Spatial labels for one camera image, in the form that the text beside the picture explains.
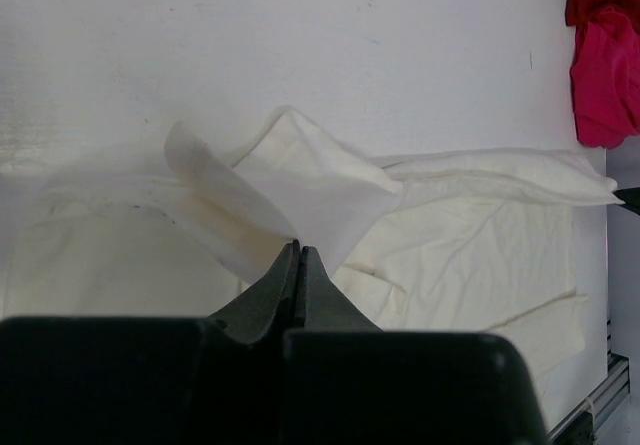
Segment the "white t shirt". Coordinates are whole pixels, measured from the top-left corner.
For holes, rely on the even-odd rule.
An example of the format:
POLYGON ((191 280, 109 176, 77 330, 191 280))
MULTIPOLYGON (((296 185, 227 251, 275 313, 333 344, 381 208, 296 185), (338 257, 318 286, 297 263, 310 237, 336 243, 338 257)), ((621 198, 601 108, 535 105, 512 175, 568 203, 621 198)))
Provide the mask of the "white t shirt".
POLYGON ((292 240, 390 330, 486 331, 540 377, 579 354, 573 212, 616 183, 572 151, 373 161, 284 110, 234 162, 176 124, 59 171, 26 207, 5 316, 199 316, 262 277, 292 240))

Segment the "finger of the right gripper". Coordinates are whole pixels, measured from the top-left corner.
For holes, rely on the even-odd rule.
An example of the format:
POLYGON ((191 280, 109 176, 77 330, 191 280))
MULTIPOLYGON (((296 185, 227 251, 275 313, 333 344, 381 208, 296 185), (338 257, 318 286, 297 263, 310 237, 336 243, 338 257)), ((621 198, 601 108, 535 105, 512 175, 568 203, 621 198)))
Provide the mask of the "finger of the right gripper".
POLYGON ((620 206, 636 215, 640 215, 640 188, 619 189, 614 195, 622 201, 620 206))

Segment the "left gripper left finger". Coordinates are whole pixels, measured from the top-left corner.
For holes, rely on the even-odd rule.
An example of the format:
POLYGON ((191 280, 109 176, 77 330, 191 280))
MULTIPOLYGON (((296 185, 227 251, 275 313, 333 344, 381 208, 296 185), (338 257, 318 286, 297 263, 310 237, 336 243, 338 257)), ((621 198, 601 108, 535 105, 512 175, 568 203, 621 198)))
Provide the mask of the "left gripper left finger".
POLYGON ((286 244, 264 276, 209 316, 210 324, 243 347, 280 336, 292 322, 299 263, 300 244, 286 244))

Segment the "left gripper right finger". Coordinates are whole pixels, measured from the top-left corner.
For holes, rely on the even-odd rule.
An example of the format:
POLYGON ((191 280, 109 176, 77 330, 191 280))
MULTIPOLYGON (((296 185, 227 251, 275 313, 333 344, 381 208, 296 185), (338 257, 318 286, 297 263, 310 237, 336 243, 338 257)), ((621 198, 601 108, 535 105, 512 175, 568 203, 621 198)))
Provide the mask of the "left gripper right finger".
POLYGON ((297 327, 320 332, 379 332, 333 284, 314 247, 303 247, 297 276, 297 327))

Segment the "pink t shirt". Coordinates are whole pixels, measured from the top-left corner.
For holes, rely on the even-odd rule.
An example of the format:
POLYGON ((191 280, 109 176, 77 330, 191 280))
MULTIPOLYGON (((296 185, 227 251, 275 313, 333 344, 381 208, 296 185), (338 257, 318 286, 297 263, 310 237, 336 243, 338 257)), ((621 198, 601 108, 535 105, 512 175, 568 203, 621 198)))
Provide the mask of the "pink t shirt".
POLYGON ((639 34, 625 14, 607 7, 577 29, 570 77, 583 146, 614 149, 639 134, 639 34))

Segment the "aluminium rail frame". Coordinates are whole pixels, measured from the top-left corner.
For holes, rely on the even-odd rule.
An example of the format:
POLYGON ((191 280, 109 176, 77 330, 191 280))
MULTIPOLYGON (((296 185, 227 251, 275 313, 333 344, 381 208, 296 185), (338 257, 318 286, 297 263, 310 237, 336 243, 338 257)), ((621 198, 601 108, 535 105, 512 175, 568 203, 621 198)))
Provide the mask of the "aluminium rail frame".
POLYGON ((637 444, 639 385, 631 361, 612 350, 606 321, 606 350, 588 345, 546 374, 539 397, 551 444, 637 444))

